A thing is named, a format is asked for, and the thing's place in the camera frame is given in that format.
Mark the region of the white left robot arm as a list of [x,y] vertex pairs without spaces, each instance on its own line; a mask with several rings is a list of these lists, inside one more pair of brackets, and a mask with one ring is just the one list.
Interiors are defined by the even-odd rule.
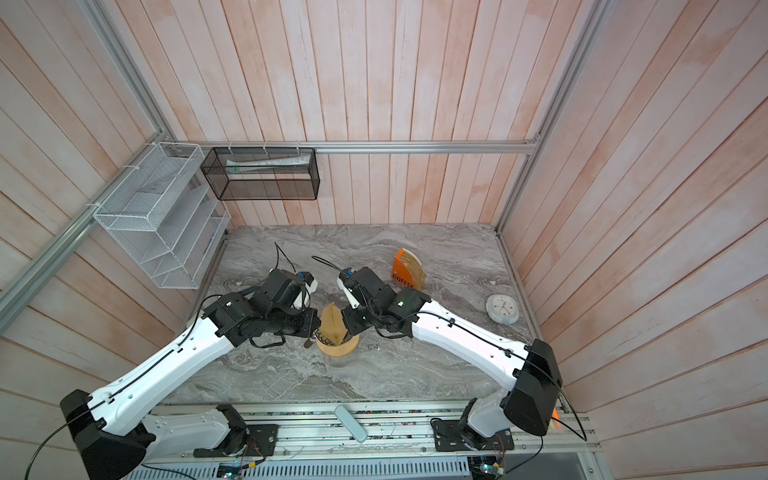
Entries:
[[194,450],[236,456],[252,444],[236,408],[218,405],[176,419],[152,414],[161,400],[209,363],[264,334],[282,346],[320,326],[311,307],[317,281],[307,271],[274,269],[260,284],[215,296],[186,330],[138,367],[91,393],[60,402],[66,426],[91,479],[121,479],[144,461]]

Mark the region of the white round kitchen timer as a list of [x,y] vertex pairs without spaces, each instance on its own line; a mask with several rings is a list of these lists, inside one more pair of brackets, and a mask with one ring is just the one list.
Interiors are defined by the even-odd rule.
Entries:
[[486,299],[485,309],[488,317],[501,325],[512,325],[520,318],[517,300],[506,294],[492,294]]

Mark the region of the brown paper coffee filter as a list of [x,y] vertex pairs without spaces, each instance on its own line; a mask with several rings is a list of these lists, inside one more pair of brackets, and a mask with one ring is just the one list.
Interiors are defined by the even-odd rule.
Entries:
[[317,330],[317,339],[327,346],[340,346],[348,336],[348,329],[343,321],[341,309],[334,303],[326,306],[320,315],[321,325]]

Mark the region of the clear glass carafe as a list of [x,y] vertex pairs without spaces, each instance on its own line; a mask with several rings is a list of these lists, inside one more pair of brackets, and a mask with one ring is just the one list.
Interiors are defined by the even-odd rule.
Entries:
[[347,334],[341,344],[335,344],[331,339],[324,337],[320,332],[304,342],[305,349],[319,350],[325,359],[325,363],[334,368],[344,368],[351,365],[357,359],[357,348],[360,336]]

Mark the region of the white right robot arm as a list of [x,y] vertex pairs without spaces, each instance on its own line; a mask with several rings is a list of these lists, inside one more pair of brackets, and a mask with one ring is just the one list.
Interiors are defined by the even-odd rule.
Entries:
[[479,450],[512,427],[536,437],[547,434],[562,387],[549,344],[503,338],[419,290],[395,291],[367,267],[340,270],[337,285],[349,302],[342,319],[351,335],[372,328],[386,339],[412,338],[438,346],[500,386],[470,400],[459,420],[431,421],[438,450],[447,451],[451,445]]

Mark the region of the round wooden dripper holder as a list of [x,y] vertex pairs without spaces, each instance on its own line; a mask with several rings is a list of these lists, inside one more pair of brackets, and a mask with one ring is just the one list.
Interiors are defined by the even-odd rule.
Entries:
[[359,336],[350,337],[340,345],[332,345],[325,337],[317,338],[317,347],[325,355],[333,358],[340,358],[352,353],[358,346]]

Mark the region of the grey oblong remote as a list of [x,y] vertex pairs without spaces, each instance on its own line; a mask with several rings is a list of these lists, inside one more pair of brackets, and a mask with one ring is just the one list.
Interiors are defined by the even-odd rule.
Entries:
[[334,409],[334,415],[358,443],[364,443],[368,439],[365,428],[344,405],[337,405]]

